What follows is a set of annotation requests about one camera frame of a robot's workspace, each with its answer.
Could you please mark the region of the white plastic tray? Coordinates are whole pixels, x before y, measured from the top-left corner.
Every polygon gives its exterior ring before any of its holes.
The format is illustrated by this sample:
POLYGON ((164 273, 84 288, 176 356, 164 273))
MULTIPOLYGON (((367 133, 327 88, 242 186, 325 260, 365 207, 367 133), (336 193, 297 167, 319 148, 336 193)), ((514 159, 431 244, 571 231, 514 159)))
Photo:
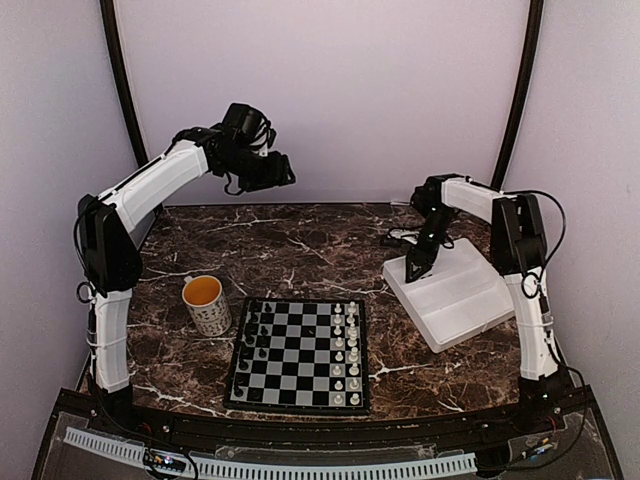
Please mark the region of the white plastic tray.
POLYGON ((386 261, 383 277, 435 353, 514 316, 504 280, 466 238, 441 249, 433 268, 415 282, 405 281, 404 257, 386 261))

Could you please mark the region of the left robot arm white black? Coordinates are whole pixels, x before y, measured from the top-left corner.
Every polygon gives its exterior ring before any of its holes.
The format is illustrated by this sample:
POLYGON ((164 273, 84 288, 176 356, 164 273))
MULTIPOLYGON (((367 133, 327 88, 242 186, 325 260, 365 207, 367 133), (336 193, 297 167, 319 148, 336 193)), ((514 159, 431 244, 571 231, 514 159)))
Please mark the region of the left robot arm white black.
POLYGON ((207 174, 235 185, 236 195, 294 184, 288 156, 273 148, 276 136, 260 110, 233 103, 221 122, 178 132, 156 159, 79 201, 73 240, 90 306, 90 374, 100 392, 130 385, 127 316, 143 267, 132 233, 156 207, 207 174))

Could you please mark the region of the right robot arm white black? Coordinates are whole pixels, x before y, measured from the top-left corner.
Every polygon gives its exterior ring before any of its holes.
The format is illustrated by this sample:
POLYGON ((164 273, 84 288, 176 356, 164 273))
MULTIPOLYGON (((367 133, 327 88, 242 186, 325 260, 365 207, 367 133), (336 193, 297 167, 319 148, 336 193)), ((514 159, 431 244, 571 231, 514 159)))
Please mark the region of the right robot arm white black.
POLYGON ((546 290, 553 257, 536 196, 538 190, 503 192, 459 174, 431 176, 415 188, 410 205, 425 223, 405 257, 405 280, 413 283, 434 266, 455 213, 464 211, 491 225, 490 255, 515 307, 521 349, 520 377, 540 381, 560 365, 546 290))

